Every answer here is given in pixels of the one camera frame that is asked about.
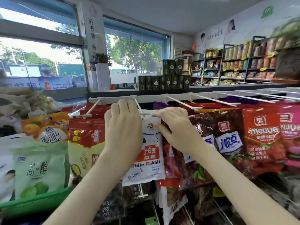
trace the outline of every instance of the light green package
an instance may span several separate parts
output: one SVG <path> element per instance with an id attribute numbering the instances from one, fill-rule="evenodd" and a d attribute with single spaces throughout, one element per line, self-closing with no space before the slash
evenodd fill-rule
<path id="1" fill-rule="evenodd" d="M 31 142 L 13 150 L 16 164 L 16 199 L 63 189 L 66 183 L 68 143 Z"/>

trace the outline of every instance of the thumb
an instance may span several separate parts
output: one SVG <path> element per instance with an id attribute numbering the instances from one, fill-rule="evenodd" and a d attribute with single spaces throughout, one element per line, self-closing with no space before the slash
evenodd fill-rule
<path id="1" fill-rule="evenodd" d="M 157 123 L 155 126 L 160 130 L 160 132 L 163 134 L 163 136 L 164 136 L 164 137 L 166 138 L 166 140 L 169 142 L 169 140 L 170 140 L 171 137 L 172 137 L 172 134 L 171 134 L 171 132 L 167 129 L 167 127 L 165 127 L 164 125 L 159 124 L 159 123 Z"/>

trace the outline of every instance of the green basket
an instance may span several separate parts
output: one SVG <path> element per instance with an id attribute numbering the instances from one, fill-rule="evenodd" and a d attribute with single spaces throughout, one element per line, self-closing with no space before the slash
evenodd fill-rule
<path id="1" fill-rule="evenodd" d="M 44 212 L 57 208 L 70 194 L 71 190 L 62 189 L 51 193 L 43 193 L 34 197 L 13 200 L 0 204 L 1 214 L 10 219 L 18 216 Z"/>

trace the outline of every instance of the green logo on wall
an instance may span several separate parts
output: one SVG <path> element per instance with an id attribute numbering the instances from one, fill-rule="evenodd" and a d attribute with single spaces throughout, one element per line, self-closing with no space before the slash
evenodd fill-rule
<path id="1" fill-rule="evenodd" d="M 272 15 L 273 14 L 273 10 L 274 10 L 274 7 L 272 7 L 272 6 L 269 6 L 268 8 L 266 8 L 264 10 L 264 12 L 262 13 L 262 18 L 265 18 L 267 16 Z"/>

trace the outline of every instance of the person's right hand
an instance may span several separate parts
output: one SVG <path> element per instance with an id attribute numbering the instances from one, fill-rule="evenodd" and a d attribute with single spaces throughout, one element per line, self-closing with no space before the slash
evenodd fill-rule
<path id="1" fill-rule="evenodd" d="M 161 118 L 169 126 L 171 132 L 162 124 L 156 124 L 169 144 L 191 157 L 199 148 L 208 145 L 189 120 L 186 109 L 167 107 L 156 110 L 153 117 Z"/>

